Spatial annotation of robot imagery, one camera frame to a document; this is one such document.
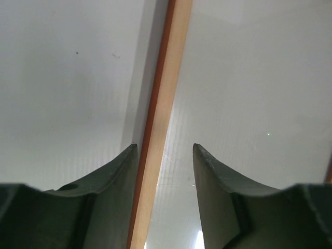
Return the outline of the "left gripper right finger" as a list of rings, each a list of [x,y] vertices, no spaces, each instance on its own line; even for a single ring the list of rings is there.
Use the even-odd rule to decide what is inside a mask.
[[[193,146],[206,248],[331,248],[331,184],[276,189]]]

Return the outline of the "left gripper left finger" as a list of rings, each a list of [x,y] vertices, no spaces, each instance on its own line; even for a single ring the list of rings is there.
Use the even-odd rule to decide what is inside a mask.
[[[1,184],[1,248],[126,248],[137,145],[58,190]]]

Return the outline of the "orange wooden picture frame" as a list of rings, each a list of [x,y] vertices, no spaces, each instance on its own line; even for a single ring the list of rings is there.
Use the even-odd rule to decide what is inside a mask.
[[[147,239],[192,1],[169,1],[137,172],[127,248]]]

